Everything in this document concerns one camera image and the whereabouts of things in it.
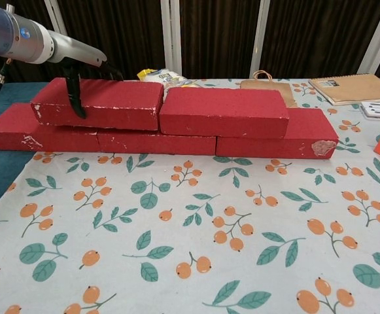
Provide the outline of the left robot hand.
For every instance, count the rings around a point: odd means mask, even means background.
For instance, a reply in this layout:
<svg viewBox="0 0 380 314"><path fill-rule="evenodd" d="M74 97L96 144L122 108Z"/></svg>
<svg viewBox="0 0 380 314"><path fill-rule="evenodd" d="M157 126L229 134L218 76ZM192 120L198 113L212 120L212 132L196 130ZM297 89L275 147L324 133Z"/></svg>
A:
<svg viewBox="0 0 380 314"><path fill-rule="evenodd" d="M95 67L119 81L123 81L123 74L107 61L107 56L99 49L55 31L49 31L49 34L54 43L54 53L48 61L61 65L70 105L78 117L85 119L86 111L80 100L80 66Z"/></svg>

